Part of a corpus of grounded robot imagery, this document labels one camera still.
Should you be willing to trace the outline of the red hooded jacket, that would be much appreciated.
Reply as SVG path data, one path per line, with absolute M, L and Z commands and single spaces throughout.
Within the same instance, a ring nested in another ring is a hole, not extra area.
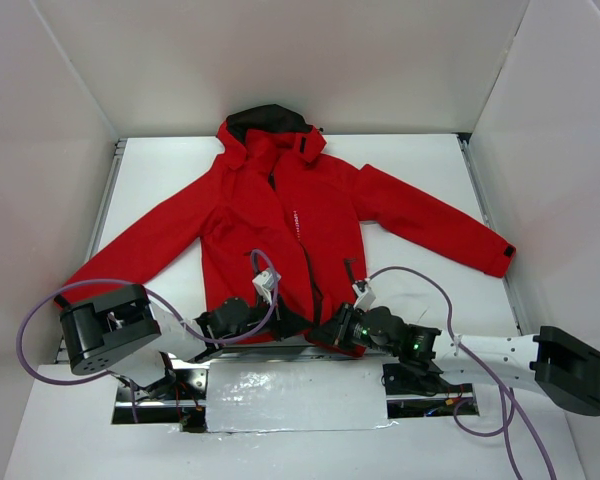
M 254 250 L 281 276 L 287 305 L 326 323 L 366 276 L 360 226 L 389 232 L 489 276 L 505 275 L 515 247 L 480 221 L 372 165 L 329 155 L 321 131 L 282 106 L 232 114 L 223 151 L 197 180 L 157 204 L 70 278 L 70 302 L 146 283 L 199 243 L 206 304 L 253 301 Z

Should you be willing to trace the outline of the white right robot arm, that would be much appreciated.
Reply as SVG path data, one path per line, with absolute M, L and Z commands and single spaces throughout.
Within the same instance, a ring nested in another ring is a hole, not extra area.
M 407 324 L 387 307 L 363 312 L 344 303 L 308 339 L 351 356 L 366 350 L 389 355 L 419 393 L 502 381 L 567 412 L 600 416 L 600 351 L 557 327 L 517 337 L 453 336 Z

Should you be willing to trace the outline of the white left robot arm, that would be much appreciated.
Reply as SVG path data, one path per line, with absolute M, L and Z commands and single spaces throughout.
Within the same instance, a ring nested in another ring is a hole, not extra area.
M 312 322 L 288 308 L 259 299 L 254 306 L 230 297 L 194 320 L 180 320 L 149 300 L 139 285 L 124 286 L 66 304 L 60 313 L 71 372 L 77 376 L 113 374 L 162 399 L 176 386 L 165 357 L 202 363 L 233 343 L 269 334 L 275 341 L 300 335 Z

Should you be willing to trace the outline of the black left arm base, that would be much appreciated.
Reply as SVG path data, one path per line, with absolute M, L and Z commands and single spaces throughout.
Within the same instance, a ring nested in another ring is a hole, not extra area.
M 167 424 L 187 433 L 207 431 L 206 404 L 209 366 L 176 363 L 175 382 L 157 398 L 119 380 L 111 423 L 113 425 Z

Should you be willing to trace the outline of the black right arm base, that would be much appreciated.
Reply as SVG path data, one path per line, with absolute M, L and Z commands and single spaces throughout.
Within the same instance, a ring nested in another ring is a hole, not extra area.
M 398 363 L 382 367 L 389 419 L 479 414 L 471 384 L 451 385 L 441 379 L 417 377 Z

